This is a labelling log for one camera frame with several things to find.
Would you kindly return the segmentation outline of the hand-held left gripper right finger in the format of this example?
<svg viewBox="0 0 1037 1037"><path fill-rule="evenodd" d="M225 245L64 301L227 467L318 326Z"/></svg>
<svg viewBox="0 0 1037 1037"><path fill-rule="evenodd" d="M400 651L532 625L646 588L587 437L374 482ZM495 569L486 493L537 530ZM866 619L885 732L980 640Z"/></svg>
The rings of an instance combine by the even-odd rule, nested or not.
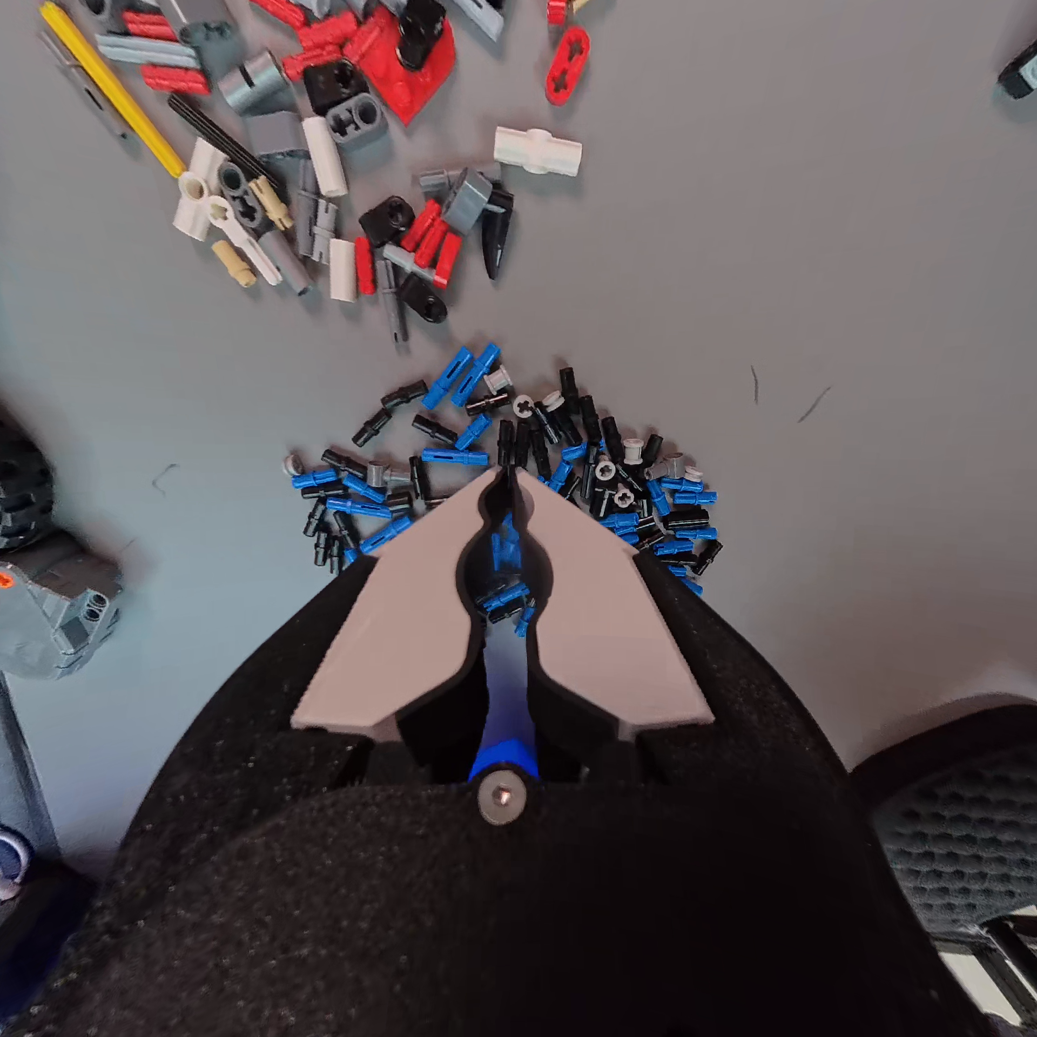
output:
<svg viewBox="0 0 1037 1037"><path fill-rule="evenodd" d="M592 770L614 745L712 725L663 611L664 592L693 593L546 484L524 472L511 484L536 602L527 703L537 737Z"/></svg>

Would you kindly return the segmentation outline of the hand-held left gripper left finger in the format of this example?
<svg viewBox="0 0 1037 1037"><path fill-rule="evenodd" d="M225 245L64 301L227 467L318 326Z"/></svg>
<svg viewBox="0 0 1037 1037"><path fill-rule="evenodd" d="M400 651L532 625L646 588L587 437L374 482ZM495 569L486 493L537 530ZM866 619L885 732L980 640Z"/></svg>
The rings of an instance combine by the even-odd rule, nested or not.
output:
<svg viewBox="0 0 1037 1037"><path fill-rule="evenodd" d="M484 628L466 565L491 529L488 470L346 572L349 611L291 718L295 730L398 746L435 780L468 780L489 708Z"/></svg>

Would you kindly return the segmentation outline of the pile of blue black pins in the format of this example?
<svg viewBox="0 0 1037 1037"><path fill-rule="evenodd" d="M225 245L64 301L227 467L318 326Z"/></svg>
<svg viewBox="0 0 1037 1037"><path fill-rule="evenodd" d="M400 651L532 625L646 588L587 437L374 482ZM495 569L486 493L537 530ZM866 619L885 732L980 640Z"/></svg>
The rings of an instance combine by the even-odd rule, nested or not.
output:
<svg viewBox="0 0 1037 1037"><path fill-rule="evenodd" d="M467 476L492 466L506 476L528 472L564 502L638 554L701 594L701 578L722 542L709 510L718 496L683 454L664 455L664 438L623 435L616 417L597 407L562 367L557 388L521 392L497 344L465 346L430 382L409 382L382 396L353 438L372 445L398 415L419 436L407 463L363 459L328 448L315 467L295 453L283 463L307 505L303 536L313 564L336 577L372 555L419 518L445 504L433 475Z"/></svg>

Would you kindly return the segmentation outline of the grey desk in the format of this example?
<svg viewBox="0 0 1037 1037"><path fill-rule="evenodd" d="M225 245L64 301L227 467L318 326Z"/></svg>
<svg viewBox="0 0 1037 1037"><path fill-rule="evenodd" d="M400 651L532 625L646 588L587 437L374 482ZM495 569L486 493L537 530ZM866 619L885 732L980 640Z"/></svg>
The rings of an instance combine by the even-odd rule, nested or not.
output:
<svg viewBox="0 0 1037 1037"><path fill-rule="evenodd" d="M592 2L585 80L543 95L542 2L347 159L340 233L497 125L583 144L507 170L498 282L468 241L449 321L240 289L171 225L175 184L86 110L2 2L2 393L67 528L122 564L86 668L10 681L60 849L102 873L156 770L325 585L282 471L346 445L463 344L524 390L574 367L719 491L705 600L846 766L1035 693L1035 106L994 78L1035 2Z"/></svg>

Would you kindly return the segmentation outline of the grey toy motor block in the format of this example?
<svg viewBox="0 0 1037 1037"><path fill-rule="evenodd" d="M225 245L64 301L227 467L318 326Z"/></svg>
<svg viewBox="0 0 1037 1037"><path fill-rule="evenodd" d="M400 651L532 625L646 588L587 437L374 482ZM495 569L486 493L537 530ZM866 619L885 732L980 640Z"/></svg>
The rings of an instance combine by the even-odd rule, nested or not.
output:
<svg viewBox="0 0 1037 1037"><path fill-rule="evenodd" d="M57 681L81 670L120 617L123 574L58 531L1 558L1 670Z"/></svg>

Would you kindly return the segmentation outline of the black toy tire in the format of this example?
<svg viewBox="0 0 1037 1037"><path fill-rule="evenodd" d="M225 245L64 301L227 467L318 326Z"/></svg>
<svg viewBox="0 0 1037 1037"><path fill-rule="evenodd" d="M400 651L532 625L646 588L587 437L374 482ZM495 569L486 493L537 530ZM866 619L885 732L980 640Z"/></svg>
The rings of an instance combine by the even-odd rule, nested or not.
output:
<svg viewBox="0 0 1037 1037"><path fill-rule="evenodd" d="M49 463L18 425L1 420L1 551L41 541L56 531Z"/></svg>

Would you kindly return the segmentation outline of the black pointed toy piece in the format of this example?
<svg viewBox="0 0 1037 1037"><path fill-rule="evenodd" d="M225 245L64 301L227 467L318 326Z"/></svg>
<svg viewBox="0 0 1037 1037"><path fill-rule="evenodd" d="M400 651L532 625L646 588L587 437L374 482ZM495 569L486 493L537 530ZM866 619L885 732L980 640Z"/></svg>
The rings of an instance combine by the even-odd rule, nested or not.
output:
<svg viewBox="0 0 1037 1037"><path fill-rule="evenodd" d="M482 253L492 281L497 281L500 275L513 211L512 193L503 185L495 185L481 213Z"/></svg>

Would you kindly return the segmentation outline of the pile of mixed toy parts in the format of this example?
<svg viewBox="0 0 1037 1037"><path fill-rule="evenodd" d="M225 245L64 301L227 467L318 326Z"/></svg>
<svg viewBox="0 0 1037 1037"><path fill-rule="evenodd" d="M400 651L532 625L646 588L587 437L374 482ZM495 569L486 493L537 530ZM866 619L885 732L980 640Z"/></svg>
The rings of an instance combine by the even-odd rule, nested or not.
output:
<svg viewBox="0 0 1037 1037"><path fill-rule="evenodd" d="M335 303L379 295L390 338L403 353L407 317L446 320L443 292L464 241L475 229L481 234L491 190L506 188L507 165L494 160L493 147L488 162L424 172L418 211L391 195L358 216L356 239L339 234L346 156L379 143L390 117L410 125L344 58L380 5L398 19L400 63L421 71L448 19L442 2L251 2L295 35L297 50L277 56L260 49L225 71L214 57L239 27L226 2L84 2L97 33L90 41L81 32L187 164L175 179L177 231L196 241L215 232L214 255L244 289L262 278L301 297L314 288L320 267ZM143 144L45 21L43 41L112 133ZM286 196L197 136L168 107L172 93L190 99L276 172Z"/></svg>

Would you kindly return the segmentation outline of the white tube connector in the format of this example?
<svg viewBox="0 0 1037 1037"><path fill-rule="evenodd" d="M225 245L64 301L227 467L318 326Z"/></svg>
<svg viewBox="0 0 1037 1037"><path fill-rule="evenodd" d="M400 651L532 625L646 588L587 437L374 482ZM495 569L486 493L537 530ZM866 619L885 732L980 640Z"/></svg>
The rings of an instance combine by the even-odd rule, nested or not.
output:
<svg viewBox="0 0 1037 1037"><path fill-rule="evenodd" d="M494 160L535 175L576 177L582 161L582 144L557 138L544 129L521 131L496 127Z"/></svg>

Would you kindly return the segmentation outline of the black long axle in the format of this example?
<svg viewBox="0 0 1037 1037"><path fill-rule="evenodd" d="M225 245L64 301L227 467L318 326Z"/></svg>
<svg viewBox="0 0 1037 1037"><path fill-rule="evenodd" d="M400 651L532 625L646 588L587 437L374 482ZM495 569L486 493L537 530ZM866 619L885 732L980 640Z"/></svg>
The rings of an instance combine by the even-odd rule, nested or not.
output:
<svg viewBox="0 0 1037 1037"><path fill-rule="evenodd" d="M286 196L287 188L285 181L276 172L268 168L249 149L240 144L234 137L225 132L222 127L215 123L190 99L180 93L172 93L167 99L167 105L185 123L192 128L197 136L200 136L215 149L226 155L242 170L250 173L252 179L265 176L268 183L271 184L280 197L284 198Z"/></svg>

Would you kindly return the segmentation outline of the red flat plate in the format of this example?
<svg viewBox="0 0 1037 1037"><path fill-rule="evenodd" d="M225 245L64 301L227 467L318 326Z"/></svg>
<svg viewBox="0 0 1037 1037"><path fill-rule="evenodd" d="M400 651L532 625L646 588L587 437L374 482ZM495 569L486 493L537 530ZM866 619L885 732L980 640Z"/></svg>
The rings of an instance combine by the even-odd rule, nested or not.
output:
<svg viewBox="0 0 1037 1037"><path fill-rule="evenodd" d="M344 58L363 73L403 125L409 125L449 79L455 65L456 49L448 19L421 71L408 71L400 63L396 52L398 43L398 19L380 5L346 45Z"/></svg>

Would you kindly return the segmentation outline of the red short oval beam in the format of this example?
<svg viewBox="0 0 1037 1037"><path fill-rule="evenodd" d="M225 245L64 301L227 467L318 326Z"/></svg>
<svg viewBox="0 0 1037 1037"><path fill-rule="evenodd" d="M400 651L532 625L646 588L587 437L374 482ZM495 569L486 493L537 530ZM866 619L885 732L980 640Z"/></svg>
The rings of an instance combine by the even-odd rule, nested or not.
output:
<svg viewBox="0 0 1037 1037"><path fill-rule="evenodd" d="M574 94L586 69L591 50L589 33L581 26L565 30L546 72L546 100L562 107Z"/></svg>

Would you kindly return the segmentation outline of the yellow long axle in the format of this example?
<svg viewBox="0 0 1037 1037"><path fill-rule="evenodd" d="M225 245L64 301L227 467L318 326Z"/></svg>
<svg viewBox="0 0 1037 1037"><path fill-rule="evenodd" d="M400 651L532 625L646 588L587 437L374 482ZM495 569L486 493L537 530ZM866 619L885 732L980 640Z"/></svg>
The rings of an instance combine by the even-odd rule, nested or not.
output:
<svg viewBox="0 0 1037 1037"><path fill-rule="evenodd" d="M97 51L87 43L71 16L57 3L50 1L43 3L39 13L59 43L69 50L71 56L97 86L99 91L110 101L115 111L125 120L145 147L155 155L174 179L178 179L186 172L187 164L155 127L136 99L127 91L122 81L109 69Z"/></svg>

